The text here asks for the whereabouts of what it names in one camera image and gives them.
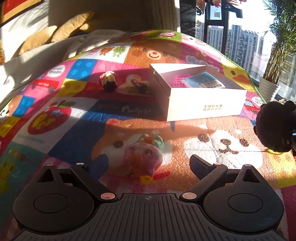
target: play mat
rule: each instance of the play mat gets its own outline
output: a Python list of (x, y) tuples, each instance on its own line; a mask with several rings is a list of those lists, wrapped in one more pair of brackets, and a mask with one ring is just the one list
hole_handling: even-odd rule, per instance
[[(149, 81), (150, 63), (210, 66), (247, 90), (241, 114), (164, 121), (151, 93), (139, 94), (131, 84), (132, 78)], [(99, 81), (107, 71), (117, 77), (112, 93), (104, 92)], [(31, 82), (2, 112), (7, 115), (0, 123), (2, 240), (19, 232), (13, 201), (46, 164), (68, 168), (84, 162), (92, 177), (119, 196), (179, 195), (198, 182), (189, 168), (189, 157), (197, 154), (228, 168), (255, 166), (285, 204), (278, 231), (295, 241), (296, 163), (291, 153), (267, 152), (254, 134), (262, 103), (245, 70), (204, 42), (177, 32), (142, 32), (68, 59)], [(119, 166), (125, 147), (143, 134), (163, 138), (163, 163), (152, 178), (134, 181), (121, 175)]]

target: white sheet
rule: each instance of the white sheet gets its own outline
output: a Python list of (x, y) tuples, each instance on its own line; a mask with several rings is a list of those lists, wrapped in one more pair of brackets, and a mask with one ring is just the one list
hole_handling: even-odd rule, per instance
[(65, 56), (63, 57), (63, 61), (68, 58), (72, 58), (77, 54), (89, 51), (104, 44), (115, 43), (120, 39), (126, 37), (127, 35), (127, 32), (123, 32), (120, 30), (95, 30), (89, 34), (81, 36), (78, 40), (76, 40), (66, 52)]
[(0, 110), (26, 84), (61, 63), (67, 49), (80, 37), (40, 46), (0, 66)]

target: pillow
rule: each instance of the pillow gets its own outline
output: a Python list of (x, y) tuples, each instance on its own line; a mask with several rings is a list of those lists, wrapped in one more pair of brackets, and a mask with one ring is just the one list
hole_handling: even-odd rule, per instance
[(29, 36), (22, 44), (22, 47), (19, 51), (19, 55), (22, 55), (25, 52), (28, 52), (47, 43), (56, 29), (57, 26), (55, 25), (46, 27), (40, 30), (39, 32), (36, 32)]
[(83, 24), (79, 29), (91, 33), (92, 31), (98, 29), (117, 29), (117, 30), (127, 30), (128, 20), (124, 20), (121, 16), (101, 16), (99, 19), (92, 19), (89, 22)]
[(94, 14), (95, 12), (93, 11), (86, 11), (71, 18), (54, 33), (52, 36), (52, 42), (68, 38), (81, 25), (91, 20)]
[(0, 65), (2, 65), (4, 63), (5, 63), (5, 54), (4, 54), (2, 40), (0, 40)]

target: palm plant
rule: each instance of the palm plant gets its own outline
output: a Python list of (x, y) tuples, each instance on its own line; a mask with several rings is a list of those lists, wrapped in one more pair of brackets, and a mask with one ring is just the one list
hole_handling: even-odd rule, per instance
[(289, 54), (296, 53), (296, 3), (294, 0), (263, 0), (274, 16), (270, 31), (276, 36), (263, 78), (278, 84)]

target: sky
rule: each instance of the sky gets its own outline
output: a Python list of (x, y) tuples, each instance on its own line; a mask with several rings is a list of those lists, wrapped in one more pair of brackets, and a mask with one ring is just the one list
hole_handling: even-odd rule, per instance
[[(243, 2), (243, 18), (237, 18), (234, 12), (229, 12), (229, 29), (232, 25), (240, 25), (243, 30), (257, 32), (258, 36), (264, 35), (269, 30), (269, 24), (273, 22), (274, 17), (271, 16), (262, 0), (247, 0)], [(221, 8), (211, 7), (211, 16), (214, 12), (221, 12)], [(197, 20), (205, 22), (205, 16), (197, 16)], [(264, 37), (263, 54), (270, 55), (272, 43), (276, 41), (276, 37), (271, 33), (267, 33)]]

